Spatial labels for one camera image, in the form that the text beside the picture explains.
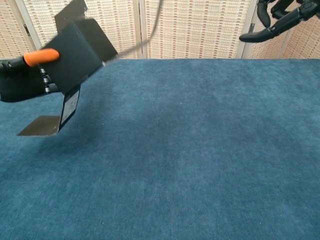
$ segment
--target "carpet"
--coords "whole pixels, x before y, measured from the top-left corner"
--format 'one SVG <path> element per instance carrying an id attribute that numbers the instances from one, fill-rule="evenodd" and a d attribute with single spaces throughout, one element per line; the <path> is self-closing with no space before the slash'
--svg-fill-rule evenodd
<path id="1" fill-rule="evenodd" d="M 320 61 L 119 60 L 0 103 L 0 239 L 320 239 Z"/>

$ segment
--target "patterned wall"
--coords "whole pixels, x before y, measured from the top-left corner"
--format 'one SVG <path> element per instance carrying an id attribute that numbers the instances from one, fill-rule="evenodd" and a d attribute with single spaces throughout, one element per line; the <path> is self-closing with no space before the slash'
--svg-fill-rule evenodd
<path id="1" fill-rule="evenodd" d="M 147 37 L 158 0 L 144 0 Z M 249 0 L 166 0 L 148 58 L 235 58 Z"/>
<path id="2" fill-rule="evenodd" d="M 285 59 L 320 58 L 320 19 L 316 16 L 301 22 L 290 35 L 283 55 Z"/>
<path id="3" fill-rule="evenodd" d="M 0 59 L 14 58 L 25 52 L 29 52 L 29 47 L 9 0 L 0 0 Z"/>

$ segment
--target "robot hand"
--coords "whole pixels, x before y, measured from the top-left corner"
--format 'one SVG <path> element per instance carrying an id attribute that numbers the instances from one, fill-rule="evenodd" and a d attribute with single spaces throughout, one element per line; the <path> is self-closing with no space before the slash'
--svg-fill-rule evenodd
<path id="1" fill-rule="evenodd" d="M 314 15 L 320 17 L 320 1 L 319 0 L 296 0 L 300 4 L 299 7 L 292 11 L 286 11 L 286 8 L 294 0 L 278 0 L 271 8 L 272 17 L 278 21 L 271 25 L 270 17 L 267 13 L 269 3 L 275 0 L 258 0 L 257 15 L 262 24 L 266 27 L 259 32 L 245 33 L 239 37 L 242 42 L 261 43 L 282 34 L 283 32 L 298 25 L 301 21 L 307 21 Z"/>
<path id="2" fill-rule="evenodd" d="M 56 50 L 47 48 L 0 61 L 0 101 L 20 102 L 58 92 L 39 64 L 55 61 L 59 56 Z"/>

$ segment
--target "robotic arm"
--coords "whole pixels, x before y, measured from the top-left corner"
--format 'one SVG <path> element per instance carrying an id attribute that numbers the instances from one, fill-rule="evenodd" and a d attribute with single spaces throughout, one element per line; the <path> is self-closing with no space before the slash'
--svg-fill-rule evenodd
<path id="1" fill-rule="evenodd" d="M 0 101 L 14 103 L 59 92 L 39 66 L 59 56 L 56 50 L 47 48 L 0 61 Z"/>
<path id="2" fill-rule="evenodd" d="M 272 17 L 278 21 L 271 25 L 270 17 L 267 13 L 269 3 L 275 0 L 259 0 L 257 4 L 257 15 L 262 24 L 266 27 L 259 32 L 245 33 L 239 37 L 242 42 L 261 43 L 298 25 L 301 21 L 307 21 L 314 15 L 320 18 L 320 0 L 296 0 L 300 4 L 296 9 L 288 12 L 286 8 L 294 0 L 279 0 L 272 8 Z"/>

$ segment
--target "table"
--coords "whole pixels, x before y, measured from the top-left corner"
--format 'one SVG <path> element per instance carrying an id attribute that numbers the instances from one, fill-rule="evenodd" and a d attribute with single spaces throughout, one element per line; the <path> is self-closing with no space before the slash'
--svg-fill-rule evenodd
<path id="1" fill-rule="evenodd" d="M 119 60 L 0 103 L 0 239 L 319 239 L 320 61 Z"/>

